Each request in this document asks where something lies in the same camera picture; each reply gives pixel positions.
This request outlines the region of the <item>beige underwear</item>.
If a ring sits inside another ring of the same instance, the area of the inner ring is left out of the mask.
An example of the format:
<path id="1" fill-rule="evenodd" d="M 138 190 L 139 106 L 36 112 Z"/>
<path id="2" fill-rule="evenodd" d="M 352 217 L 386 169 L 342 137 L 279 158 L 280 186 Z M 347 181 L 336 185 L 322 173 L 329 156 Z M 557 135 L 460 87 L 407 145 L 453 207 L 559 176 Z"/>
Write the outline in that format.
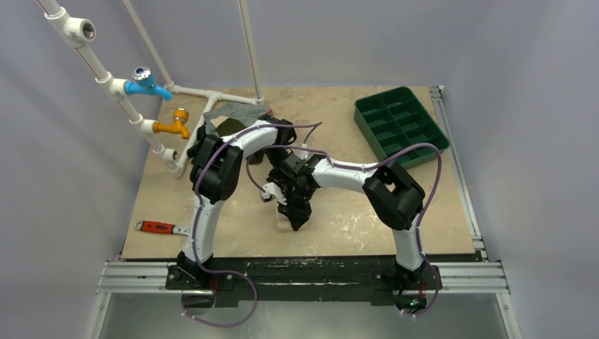
<path id="1" fill-rule="evenodd" d="M 288 218 L 279 212 L 275 213 L 275 229 L 281 233 L 293 232 L 293 228 Z"/>

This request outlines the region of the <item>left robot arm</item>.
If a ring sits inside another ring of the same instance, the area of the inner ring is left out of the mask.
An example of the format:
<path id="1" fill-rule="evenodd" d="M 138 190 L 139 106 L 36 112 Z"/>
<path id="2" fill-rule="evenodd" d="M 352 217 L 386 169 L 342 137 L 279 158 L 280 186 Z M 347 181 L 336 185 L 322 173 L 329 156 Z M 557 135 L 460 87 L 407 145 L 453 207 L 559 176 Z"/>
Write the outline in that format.
<path id="1" fill-rule="evenodd" d="M 213 239 L 225 201 L 237 188 L 242 162 L 270 145 L 286 145 L 297 138 L 292 123 L 264 115 L 252 125 L 229 136 L 207 135 L 191 164 L 194 211 L 186 244 L 177 256 L 176 269 L 194 289 L 210 282 L 215 271 L 208 267 L 213 257 Z"/>

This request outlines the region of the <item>striped grey underwear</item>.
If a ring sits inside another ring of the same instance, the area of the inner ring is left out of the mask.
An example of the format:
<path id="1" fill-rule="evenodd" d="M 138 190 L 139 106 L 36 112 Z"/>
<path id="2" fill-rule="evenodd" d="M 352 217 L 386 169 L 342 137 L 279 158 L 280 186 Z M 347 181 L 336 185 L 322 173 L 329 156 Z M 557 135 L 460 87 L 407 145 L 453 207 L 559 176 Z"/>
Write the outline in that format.
<path id="1" fill-rule="evenodd" d="M 228 102 L 217 109 L 204 113 L 203 117 L 207 134 L 219 136 L 215 132 L 215 128 L 226 118 L 236 119 L 249 127 L 267 114 L 272 114 L 272 109 L 268 106 Z"/>

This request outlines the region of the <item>green compartment tray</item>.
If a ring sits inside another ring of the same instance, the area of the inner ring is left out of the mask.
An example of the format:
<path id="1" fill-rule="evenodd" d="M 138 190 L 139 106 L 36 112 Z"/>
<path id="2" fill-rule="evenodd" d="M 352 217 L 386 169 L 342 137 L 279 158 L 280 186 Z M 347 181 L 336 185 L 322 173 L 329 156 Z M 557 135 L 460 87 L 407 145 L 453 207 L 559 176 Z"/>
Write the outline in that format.
<path id="1" fill-rule="evenodd" d="M 405 86 L 356 100 L 354 121 L 380 161 L 417 143 L 430 143 L 441 153 L 450 146 L 433 116 Z"/>

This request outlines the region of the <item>dark green underwear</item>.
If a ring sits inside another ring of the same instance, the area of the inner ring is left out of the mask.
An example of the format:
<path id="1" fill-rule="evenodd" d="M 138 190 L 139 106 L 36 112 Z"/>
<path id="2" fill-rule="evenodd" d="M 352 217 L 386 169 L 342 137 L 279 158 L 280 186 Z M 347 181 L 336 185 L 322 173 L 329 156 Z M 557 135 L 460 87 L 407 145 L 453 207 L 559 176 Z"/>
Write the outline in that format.
<path id="1" fill-rule="evenodd" d="M 223 137 L 234 135 L 245 128 L 246 126 L 242 122 L 236 119 L 226 118 L 218 124 L 218 126 L 215 128 L 215 132 L 220 137 Z"/>

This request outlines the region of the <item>black underwear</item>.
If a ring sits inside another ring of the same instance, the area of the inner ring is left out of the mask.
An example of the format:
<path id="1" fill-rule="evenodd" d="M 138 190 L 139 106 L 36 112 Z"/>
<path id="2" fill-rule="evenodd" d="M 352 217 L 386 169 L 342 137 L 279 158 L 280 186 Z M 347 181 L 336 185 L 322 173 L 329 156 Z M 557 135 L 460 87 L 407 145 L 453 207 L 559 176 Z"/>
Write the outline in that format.
<path id="1" fill-rule="evenodd" d="M 190 163 L 194 166 L 198 160 L 196 160 L 197 157 L 202 158 L 203 157 L 203 144 L 204 144 L 204 140 L 206 139 L 207 136 L 207 132 L 206 132 L 206 125 L 203 124 L 202 126 L 198 127 L 196 130 L 196 141 L 195 144 L 193 144 L 186 152 L 186 154 L 188 155 L 188 158 L 190 160 Z"/>

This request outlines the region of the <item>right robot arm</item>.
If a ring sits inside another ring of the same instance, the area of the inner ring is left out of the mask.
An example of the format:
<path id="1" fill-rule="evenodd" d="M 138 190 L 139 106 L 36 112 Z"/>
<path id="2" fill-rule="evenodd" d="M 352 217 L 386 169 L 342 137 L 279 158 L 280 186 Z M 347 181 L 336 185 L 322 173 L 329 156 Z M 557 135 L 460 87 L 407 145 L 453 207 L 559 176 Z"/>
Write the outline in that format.
<path id="1" fill-rule="evenodd" d="M 293 152 L 279 160 L 269 153 L 272 169 L 267 182 L 281 192 L 278 213 L 293 231 L 306 224 L 311 215 L 310 201 L 317 189 L 337 188 L 364 194 L 376 216 L 392 230 L 396 245 L 393 278 L 405 287 L 414 287 L 425 276 L 425 256 L 417 234 L 417 221 L 425 209 L 424 189 L 397 162 L 357 164 L 329 160 L 313 154 L 300 158 Z"/>

